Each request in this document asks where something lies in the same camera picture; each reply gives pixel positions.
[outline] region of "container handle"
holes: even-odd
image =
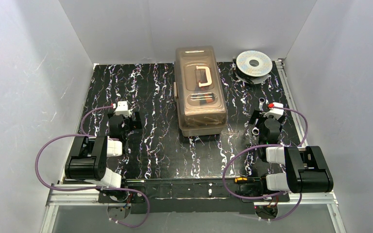
[[[176,82],[174,82],[174,98],[175,101],[178,98],[178,86],[176,85]]]
[[[204,86],[209,86],[212,84],[212,78],[211,78],[211,71],[209,71],[209,67],[200,67],[197,66],[197,69],[204,69],[205,70],[205,75],[206,75],[206,83],[198,83],[199,87],[204,87]]]

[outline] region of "white wall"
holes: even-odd
[[[49,191],[36,153],[75,132],[92,67],[57,0],[0,0],[0,233],[39,232]],[[69,145],[44,153],[46,181],[60,177]]]
[[[89,58],[173,62],[175,49],[212,45],[218,61],[257,49],[286,57],[316,0],[60,0]]]
[[[347,232],[373,233],[373,1],[318,0],[285,68]]]

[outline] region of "plastic storage box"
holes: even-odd
[[[174,94],[183,136],[221,133],[227,112],[212,46],[176,50]]]

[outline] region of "metal frame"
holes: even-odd
[[[278,68],[278,74],[283,85],[284,93],[288,100],[289,108],[295,109],[295,103],[292,98],[291,91],[289,89],[287,76],[284,71],[284,63],[281,60],[275,61]],[[295,122],[295,127],[299,138],[304,136],[304,128],[302,125],[301,118],[291,113]],[[308,145],[307,141],[303,143],[303,146]],[[78,188],[78,187],[92,187],[93,184],[56,184],[55,187],[61,188]],[[99,203],[98,202],[99,191],[96,189],[89,189],[77,192],[62,192],[62,191],[51,191],[48,196],[47,206],[44,215],[44,221],[41,228],[41,233],[52,233],[58,208],[60,205],[77,205],[77,206],[122,206],[123,203]],[[294,205],[299,200],[299,194],[289,193],[289,202],[280,202],[278,205]],[[341,216],[338,211],[338,201],[335,197],[334,192],[330,193],[305,193],[300,204],[326,204],[328,212],[331,216],[334,229],[336,233],[346,233],[344,224],[342,223]]]

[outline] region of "roll of tape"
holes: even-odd
[[[272,60],[266,54],[255,50],[238,55],[236,65],[236,76],[244,82],[254,84],[265,81],[272,70]]]

